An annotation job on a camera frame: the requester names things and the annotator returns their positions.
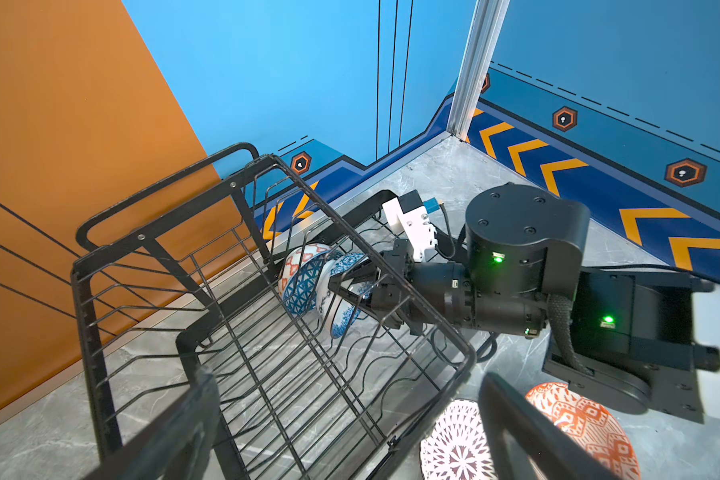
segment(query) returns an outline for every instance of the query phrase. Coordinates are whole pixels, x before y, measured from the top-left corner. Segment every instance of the yellow chevron arrow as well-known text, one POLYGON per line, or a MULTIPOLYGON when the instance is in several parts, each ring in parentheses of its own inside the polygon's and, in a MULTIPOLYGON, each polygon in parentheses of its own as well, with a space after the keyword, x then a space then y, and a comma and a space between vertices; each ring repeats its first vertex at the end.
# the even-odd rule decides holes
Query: yellow chevron arrow
POLYGON ((485 146, 485 153, 487 153, 489 157, 496 160, 496 152, 494 152, 494 146, 490 142, 490 136, 500 134, 501 132, 511 130, 512 128, 514 128, 512 125, 509 125, 508 123, 503 122, 498 125, 494 125, 493 127, 488 127, 485 130, 480 130, 480 138, 483 139, 483 145, 485 146))
MULTIPOLYGON (((320 180, 317 180, 314 184, 310 185, 309 187, 313 190, 315 187, 317 187, 317 184, 320 183, 320 180)), ((298 202, 298 205, 296 206, 296 210, 293 211, 294 218, 307 218, 308 216, 312 215, 313 212, 310 211, 304 211, 307 204, 309 203, 309 197, 304 194, 302 196, 302 199, 298 202)))
POLYGON ((512 164, 514 165, 515 171, 525 177, 525 168, 523 162, 520 161, 520 154, 524 151, 536 150, 537 148, 546 147, 547 144, 539 139, 527 141, 523 144, 512 145, 508 148, 509 156, 512 157, 512 164))
POLYGON ((624 225, 626 238, 641 246, 643 240, 640 238, 640 231, 637 229, 638 218, 690 218, 674 208, 622 208, 619 209, 619 213, 621 214, 621 223, 624 225))
POLYGON ((670 246, 675 265, 686 270, 693 270, 691 265, 690 248, 709 248, 720 250, 720 238, 685 238, 682 236, 671 236, 670 246))
POLYGON ((579 160, 578 158, 571 158, 570 160, 562 160, 559 162, 552 162, 551 164, 541 165, 541 173, 544 175, 544 181, 547 183, 547 190, 559 197, 560 192, 557 189, 557 182, 554 179, 554 172, 581 167, 589 167, 589 165, 579 160))
POLYGON ((266 220, 264 220, 264 229, 262 231, 264 240, 273 240, 276 236, 280 235, 279 232, 273 231, 272 227, 275 224, 275 218, 277 218, 277 214, 282 208, 283 203, 284 202, 280 202, 277 206, 273 206, 269 211, 269 214, 266 216, 266 220))

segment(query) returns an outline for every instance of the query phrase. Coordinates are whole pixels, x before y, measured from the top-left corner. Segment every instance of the orange patterned plate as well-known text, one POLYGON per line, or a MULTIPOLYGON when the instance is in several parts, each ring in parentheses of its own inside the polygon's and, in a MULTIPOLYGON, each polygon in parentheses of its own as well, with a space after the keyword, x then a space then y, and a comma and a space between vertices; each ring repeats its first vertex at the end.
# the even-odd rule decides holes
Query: orange patterned plate
MULTIPOLYGON (((525 398, 616 476, 640 480, 640 466, 632 444, 604 406, 571 392, 564 383, 558 382, 542 383, 525 398)), ((544 477, 539 470, 536 473, 544 477)))

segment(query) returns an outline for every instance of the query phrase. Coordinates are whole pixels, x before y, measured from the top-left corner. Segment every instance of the orange wall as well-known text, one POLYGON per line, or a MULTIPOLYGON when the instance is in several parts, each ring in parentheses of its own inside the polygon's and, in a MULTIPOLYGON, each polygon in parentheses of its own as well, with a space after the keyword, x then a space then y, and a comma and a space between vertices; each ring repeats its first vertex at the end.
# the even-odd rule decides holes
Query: orange wall
MULTIPOLYGON (((0 0, 3 205, 84 254, 74 242, 83 221, 205 155, 120 0, 0 0)), ((114 240, 218 180, 205 168, 94 241, 114 240)), ((231 202, 216 210, 236 213, 231 202)), ((217 234, 200 223, 197 235, 217 234)), ((64 280, 76 258, 1 208, 0 244, 64 280)), ((80 349, 67 283, 1 249, 0 283, 68 314, 0 287, 2 408, 80 349)))

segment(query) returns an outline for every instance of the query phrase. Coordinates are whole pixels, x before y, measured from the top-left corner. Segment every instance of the wire basket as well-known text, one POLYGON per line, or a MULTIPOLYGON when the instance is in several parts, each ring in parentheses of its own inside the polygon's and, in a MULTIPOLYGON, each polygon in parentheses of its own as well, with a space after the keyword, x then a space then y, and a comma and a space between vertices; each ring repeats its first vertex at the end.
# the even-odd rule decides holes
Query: wire basket
POLYGON ((236 144, 88 220, 77 241, 92 251, 75 262, 72 285, 102 461, 203 364, 220 390, 213 449, 225 478, 391 475, 475 363, 470 344, 380 254, 396 238, 381 209, 393 197, 384 190, 340 216, 282 159, 236 144), (92 230, 122 231, 115 219, 129 209, 239 150, 254 160, 234 175, 105 246, 90 240, 92 230), (198 241, 197 225, 216 233, 198 241), (398 287, 398 306, 339 338, 316 309, 289 312, 277 288, 284 259, 314 243, 364 254, 375 286, 398 287), (393 321, 409 302, 431 321, 423 335, 393 321))

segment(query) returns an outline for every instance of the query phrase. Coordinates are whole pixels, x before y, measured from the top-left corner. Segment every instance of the robotic arm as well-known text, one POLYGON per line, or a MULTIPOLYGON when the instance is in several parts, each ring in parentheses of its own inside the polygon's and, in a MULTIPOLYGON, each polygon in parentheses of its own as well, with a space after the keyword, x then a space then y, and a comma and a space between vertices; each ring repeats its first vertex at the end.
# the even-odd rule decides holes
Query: robotic arm
MULTIPOLYGON (((549 323, 543 370, 572 391, 631 414, 650 408, 699 423, 703 414, 720 418, 714 283, 680 269, 583 268, 589 210, 536 187, 506 184, 473 198, 457 239, 434 229, 415 192, 384 212, 408 235, 384 258, 453 325, 533 339, 549 323), (451 261, 422 263, 423 250, 435 247, 451 261)), ((373 276, 360 264, 329 288, 382 318, 402 299, 393 283, 382 280, 367 299, 341 286, 373 276)), ((423 333, 425 317, 415 306, 391 318, 392 328, 406 323, 412 334, 423 333)))

